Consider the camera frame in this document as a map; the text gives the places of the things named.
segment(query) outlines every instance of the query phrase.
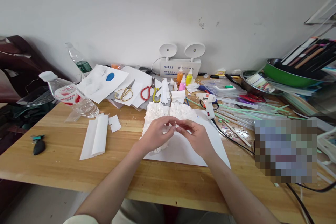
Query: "sleeve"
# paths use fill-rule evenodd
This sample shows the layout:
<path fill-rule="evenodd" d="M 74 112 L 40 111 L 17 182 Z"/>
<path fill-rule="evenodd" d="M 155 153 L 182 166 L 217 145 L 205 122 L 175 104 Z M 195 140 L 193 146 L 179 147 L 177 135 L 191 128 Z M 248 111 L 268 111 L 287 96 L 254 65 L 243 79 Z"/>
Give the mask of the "sleeve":
<path fill-rule="evenodd" d="M 89 215 L 75 215 L 67 219 L 63 224 L 99 224 L 95 218 Z"/>

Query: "bottle cap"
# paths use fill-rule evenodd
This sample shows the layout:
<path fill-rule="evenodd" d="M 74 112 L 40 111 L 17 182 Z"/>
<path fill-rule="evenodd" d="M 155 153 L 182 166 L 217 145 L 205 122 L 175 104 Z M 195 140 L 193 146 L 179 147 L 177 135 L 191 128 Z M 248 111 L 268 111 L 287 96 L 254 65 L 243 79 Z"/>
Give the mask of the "bottle cap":
<path fill-rule="evenodd" d="M 57 78 L 57 75 L 54 74 L 51 71 L 46 71 L 46 72 L 42 72 L 38 75 L 42 80 L 44 80 L 45 82 L 54 80 Z"/>
<path fill-rule="evenodd" d="M 65 47 L 66 47 L 66 48 L 72 48 L 73 45 L 72 45 L 71 43 L 65 43 Z"/>

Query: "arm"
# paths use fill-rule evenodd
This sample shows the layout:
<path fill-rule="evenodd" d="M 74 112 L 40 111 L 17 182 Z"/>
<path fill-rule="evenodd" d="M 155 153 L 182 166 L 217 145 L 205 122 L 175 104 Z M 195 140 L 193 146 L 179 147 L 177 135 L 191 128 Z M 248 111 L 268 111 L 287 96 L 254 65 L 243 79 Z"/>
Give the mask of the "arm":
<path fill-rule="evenodd" d="M 112 221 L 119 210 L 133 175 L 144 156 L 171 138 L 175 131 L 175 117 L 160 117 L 153 120 L 143 137 L 136 142 L 126 157 L 103 179 L 103 181 L 90 193 L 86 200 L 76 211 L 75 215 L 89 215 L 99 224 Z M 162 133 L 164 125 L 173 127 Z"/>
<path fill-rule="evenodd" d="M 178 124 L 176 130 L 189 140 L 209 166 L 238 224 L 280 223 L 217 155 L 203 125 L 190 120 L 181 120 Z"/>

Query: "red-handled scissors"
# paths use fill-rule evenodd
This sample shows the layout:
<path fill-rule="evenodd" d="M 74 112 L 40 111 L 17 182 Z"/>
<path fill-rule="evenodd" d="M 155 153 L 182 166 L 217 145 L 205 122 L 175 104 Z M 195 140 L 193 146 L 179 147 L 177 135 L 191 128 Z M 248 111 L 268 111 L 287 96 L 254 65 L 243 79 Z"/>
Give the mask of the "red-handled scissors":
<path fill-rule="evenodd" d="M 155 87 L 155 78 L 154 77 L 152 77 L 152 85 L 147 86 L 147 87 L 145 87 L 144 89 L 141 90 L 141 93 L 140 93 L 141 98 L 143 100 L 149 100 L 149 98 L 151 96 L 151 94 L 150 94 L 151 93 L 151 88 L 154 88 L 153 101 L 154 102 L 159 102 L 160 100 L 155 100 L 155 94 L 156 94 L 157 91 L 159 91 L 159 89 Z M 143 95 L 142 95 L 142 93 L 145 91 L 145 89 L 148 89 L 148 98 L 147 99 L 144 98 Z"/>

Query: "green label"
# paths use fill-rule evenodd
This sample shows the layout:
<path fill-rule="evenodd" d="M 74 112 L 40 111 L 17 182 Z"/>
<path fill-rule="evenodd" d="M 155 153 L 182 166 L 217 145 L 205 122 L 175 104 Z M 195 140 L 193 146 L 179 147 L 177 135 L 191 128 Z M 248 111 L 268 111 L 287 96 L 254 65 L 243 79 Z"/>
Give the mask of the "green label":
<path fill-rule="evenodd" d="M 82 73 L 87 73 L 92 71 L 90 64 L 87 61 L 79 61 L 76 66 L 82 71 Z"/>

